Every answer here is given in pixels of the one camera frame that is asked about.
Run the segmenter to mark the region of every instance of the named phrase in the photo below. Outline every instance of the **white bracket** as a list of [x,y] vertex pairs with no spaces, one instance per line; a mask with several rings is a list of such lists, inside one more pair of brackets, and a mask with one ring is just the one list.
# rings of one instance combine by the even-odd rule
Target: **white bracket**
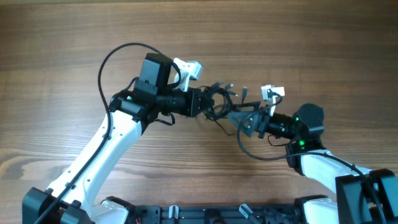
[[308,223],[337,224],[337,202],[330,198],[319,198],[304,203],[304,217]]
[[105,200],[101,205],[93,207],[90,213],[90,220],[95,224],[125,223],[129,211],[122,205]]
[[180,213],[180,209],[176,205],[172,205],[169,208],[169,218],[178,219],[178,214]]
[[[285,96],[285,88],[283,86],[274,87],[273,85],[265,85],[261,87],[262,91],[262,99],[264,101],[271,101],[272,104],[276,103],[277,96],[270,94],[270,93],[278,93],[280,96]],[[276,106],[272,106],[269,110],[269,116],[274,115]]]
[[[190,80],[198,80],[203,71],[203,66],[199,62],[184,62],[178,58],[174,59],[181,72],[181,82],[176,87],[182,91],[187,91]],[[178,81],[178,74],[174,76],[174,82]]]

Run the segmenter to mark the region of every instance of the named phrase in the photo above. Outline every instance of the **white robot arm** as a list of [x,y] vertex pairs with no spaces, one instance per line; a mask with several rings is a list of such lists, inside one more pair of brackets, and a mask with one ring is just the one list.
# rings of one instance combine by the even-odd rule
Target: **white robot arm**
[[[209,108],[213,109],[213,94],[224,94],[230,103],[229,95],[233,95],[227,90],[232,85],[222,89],[220,83],[204,90],[190,88],[189,81],[197,80],[201,75],[202,65],[198,62],[183,62],[177,58],[171,60],[147,45],[130,45],[146,46],[157,54],[147,54],[140,77],[132,81],[135,81],[133,91],[125,89],[113,96],[109,104],[110,122],[107,115],[97,133],[72,165],[53,181],[45,192],[31,188],[27,193],[22,202],[23,224],[332,224],[387,221],[393,223],[398,220],[398,183],[394,173],[389,170],[357,167],[336,158],[323,147],[320,140],[323,132],[322,109],[306,104],[292,117],[277,114],[274,112],[275,108],[281,102],[285,91],[283,87],[272,85],[261,88],[263,100],[272,102],[265,108],[259,107],[260,102],[229,105],[229,118],[239,128],[239,145],[248,156],[255,159],[287,159],[288,165],[299,174],[319,181],[336,193],[337,202],[324,196],[316,196],[299,198],[294,205],[284,205],[283,208],[277,205],[248,207],[246,204],[239,208],[178,208],[173,205],[170,208],[155,207],[153,213],[146,215],[143,209],[118,198],[107,198],[100,205],[94,206],[97,193],[107,176],[119,158],[140,138],[146,127],[154,121],[170,124],[157,119],[159,113],[178,113],[195,117]],[[112,51],[106,60],[124,46],[127,45]],[[171,67],[176,68],[178,75],[175,76],[175,83],[168,85]],[[253,106],[254,111],[241,111],[244,105]],[[248,136],[257,131],[260,138],[264,137],[264,133],[270,133],[290,139],[285,147],[287,154],[276,158],[261,158],[250,154],[240,142],[241,129]],[[377,207],[369,208],[370,201]],[[275,211],[270,215],[268,208],[275,208]],[[288,214],[283,213],[284,208],[290,209],[287,211]]]

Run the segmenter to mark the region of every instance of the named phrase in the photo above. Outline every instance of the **wire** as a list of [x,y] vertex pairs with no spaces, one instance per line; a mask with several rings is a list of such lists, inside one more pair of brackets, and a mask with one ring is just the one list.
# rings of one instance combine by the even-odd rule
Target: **wire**
[[210,108],[203,111],[203,113],[209,120],[216,121],[220,118],[224,118],[232,110],[233,102],[229,95],[229,91],[225,90],[224,88],[221,88],[220,83],[215,83],[213,86],[206,86],[203,92],[209,98],[213,98],[215,94],[220,94],[221,96],[223,96],[224,99],[224,104],[222,105],[222,108],[220,109],[219,112],[216,112],[215,108],[220,107],[220,105],[216,107],[211,106]]
[[128,85],[127,87],[124,88],[124,90],[130,89],[131,85],[132,85],[138,78],[139,78],[139,77],[134,77],[134,78],[130,81],[129,85]]
[[162,119],[155,119],[154,122],[157,121],[157,122],[160,122],[160,123],[162,123],[162,124],[166,124],[166,125],[168,125],[168,126],[173,126],[173,125],[175,124],[174,115],[173,115],[172,113],[170,113],[170,117],[171,117],[171,119],[172,119],[172,122],[171,122],[171,123],[168,122],[168,121],[162,120]]
[[279,157],[259,157],[259,156],[256,156],[256,155],[251,154],[251,153],[248,152],[248,151],[246,150],[246,148],[243,146],[242,141],[241,141],[241,135],[240,135],[240,133],[241,133],[241,127],[238,128],[238,132],[236,133],[236,138],[237,138],[237,140],[238,140],[238,144],[239,144],[239,147],[241,148],[241,150],[242,150],[246,155],[248,155],[249,157],[251,157],[251,158],[253,158],[253,159],[260,160],[260,161],[275,161],[275,160],[283,159],[282,156],[279,156]]
[[209,98],[213,98],[215,94],[219,94],[223,97],[224,101],[222,105],[212,106],[206,109],[205,111],[203,111],[203,114],[205,114],[206,118],[209,119],[210,121],[214,121],[224,131],[224,133],[227,136],[233,136],[235,135],[236,130],[233,133],[229,133],[225,130],[224,126],[217,121],[219,119],[225,118],[229,114],[229,112],[231,112],[233,109],[233,102],[230,97],[231,93],[225,88],[221,88],[220,85],[221,83],[215,83],[212,86],[199,87],[199,88],[204,88],[203,92],[204,94],[207,94]]
[[[83,167],[78,171],[78,173],[76,174],[76,176],[74,176],[74,178],[72,178],[72,180],[70,181],[70,183],[67,183],[65,186],[65,189],[59,194],[59,196],[50,204],[50,206],[48,206],[46,208],[46,210],[40,215],[40,217],[35,221],[35,224],[39,224],[41,223],[44,218],[46,218],[50,212],[52,212],[52,210],[55,208],[55,206],[61,201],[61,199],[63,198],[63,196],[65,196],[65,194],[75,185],[75,182],[80,178],[80,176],[82,175],[82,173],[87,169],[87,167],[91,164],[91,162],[93,162],[93,160],[95,159],[95,157],[98,155],[98,153],[100,153],[102,147],[105,145],[105,142],[108,140],[109,138],[109,134],[111,132],[111,125],[112,125],[112,121],[111,121],[111,113],[109,111],[109,107],[108,107],[108,103],[106,102],[106,98],[104,96],[103,90],[102,90],[102,86],[101,86],[101,74],[102,71],[104,69],[105,63],[108,61],[108,59],[110,58],[110,56],[112,56],[112,54],[114,54],[115,52],[117,52],[118,50],[124,48],[124,47],[128,47],[128,46],[142,46],[142,47],[146,47],[148,49],[153,50],[154,52],[165,56],[162,52],[160,52],[159,50],[155,49],[154,47],[151,47],[150,45],[146,45],[146,44],[142,44],[142,43],[128,43],[128,44],[123,44],[120,45],[119,47],[116,47],[115,49],[113,49],[103,60],[100,68],[99,68],[99,72],[98,72],[98,91],[99,94],[101,95],[101,99],[102,102],[104,104],[105,107],[105,112],[106,112],[106,117],[108,118],[108,127],[106,128],[106,132],[105,135],[103,137],[103,140],[101,141],[101,143],[99,144],[98,148],[96,149],[96,151],[93,153],[93,155],[87,160],[87,162],[83,165]],[[180,82],[181,82],[181,71],[178,68],[178,66],[173,63],[172,64],[173,68],[177,71],[178,73],[178,81],[176,83],[170,84],[168,85],[169,88],[175,88],[177,87]],[[131,87],[132,83],[134,83],[136,79],[132,79],[128,88]]]
[[268,135],[267,140],[268,140],[268,143],[269,143],[271,146],[274,146],[274,147],[281,147],[281,146],[287,146],[288,144],[291,143],[291,141],[289,141],[288,143],[283,143],[283,144],[274,145],[273,143],[271,143],[271,140],[269,140],[269,138],[270,138],[271,136],[274,136],[274,137],[276,138],[275,134],[270,134],[270,135]]

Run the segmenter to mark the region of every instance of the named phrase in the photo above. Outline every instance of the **wooden table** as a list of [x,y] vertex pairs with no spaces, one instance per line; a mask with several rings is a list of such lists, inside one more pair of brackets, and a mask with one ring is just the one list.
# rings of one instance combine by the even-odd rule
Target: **wooden table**
[[[104,116],[96,79],[105,55],[143,42],[205,66],[216,81],[285,86],[277,112],[325,110],[323,142],[359,166],[398,172],[398,5],[357,1],[189,1],[0,7],[0,222],[21,222],[21,201],[79,155]],[[147,50],[126,48],[103,73],[106,97],[139,74]],[[224,122],[229,130],[232,125]],[[260,156],[284,149],[243,139]],[[215,123],[154,123],[120,159],[96,203],[136,205],[293,202],[333,194],[286,161],[244,155]]]

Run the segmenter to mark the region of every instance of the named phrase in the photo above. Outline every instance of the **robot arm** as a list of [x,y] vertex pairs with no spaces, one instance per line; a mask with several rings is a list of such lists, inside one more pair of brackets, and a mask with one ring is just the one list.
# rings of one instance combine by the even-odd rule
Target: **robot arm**
[[[175,80],[180,79],[180,83],[171,88],[167,81],[173,63],[180,68],[181,77],[175,77]],[[50,204],[57,202],[56,197],[61,198],[60,194],[65,187],[71,186],[71,190],[63,195],[54,209],[51,209],[50,215],[44,220],[45,223],[141,223],[141,217],[144,215],[135,206],[118,198],[107,198],[101,205],[93,207],[95,197],[119,158],[140,138],[149,124],[161,121],[157,119],[159,113],[166,116],[178,113],[195,117],[212,108],[213,91],[206,92],[199,88],[188,87],[190,80],[198,79],[201,70],[202,67],[198,62],[186,63],[177,58],[173,61],[162,54],[147,54],[133,91],[122,90],[111,99],[109,104],[111,131],[100,152],[71,186],[72,179],[92,155],[95,155],[98,145],[103,142],[108,128],[108,117],[105,117],[99,130],[76,161],[53,181],[45,192],[31,188],[22,202],[22,222],[35,222]],[[289,139],[290,142],[285,147],[286,156],[274,159],[287,159],[288,165],[299,174],[319,181],[337,194],[337,202],[319,195],[298,198],[294,205],[292,223],[377,223],[378,221],[387,223],[386,220],[392,223],[398,220],[396,197],[398,182],[393,172],[357,167],[337,159],[323,147],[320,140],[324,129],[323,110],[320,107],[306,104],[292,117],[278,114],[274,111],[281,101],[281,96],[285,94],[284,88],[266,85],[261,90],[263,99],[272,102],[270,106],[262,109],[260,102],[232,105],[234,111],[229,113],[230,120],[239,127],[239,130],[242,128],[242,132],[248,136],[257,131],[260,138],[264,138],[265,133],[270,133],[278,138]],[[255,113],[240,111],[245,106],[253,106]],[[370,202],[375,203],[377,208],[369,208]],[[179,218],[179,211],[184,212],[183,210],[179,210],[175,205],[171,206],[165,212],[169,214],[169,219],[161,222],[165,215],[161,216],[158,213],[159,209],[160,207],[157,207],[151,217],[146,216],[146,222],[142,224],[180,223],[176,220]],[[262,223],[258,219],[260,211],[265,210],[251,209],[245,205],[241,206],[239,211],[237,209],[228,212],[228,215],[234,218],[231,223],[258,224]],[[209,224],[214,224],[215,221],[226,223],[223,214],[217,209],[204,208],[205,212],[199,209],[197,213],[192,211],[194,210],[190,208],[186,217],[192,216],[193,221],[185,219],[184,223],[202,223],[202,219]],[[380,219],[383,211],[386,217]],[[239,214],[243,214],[247,220],[242,221],[240,217],[234,217],[235,212],[240,212]]]

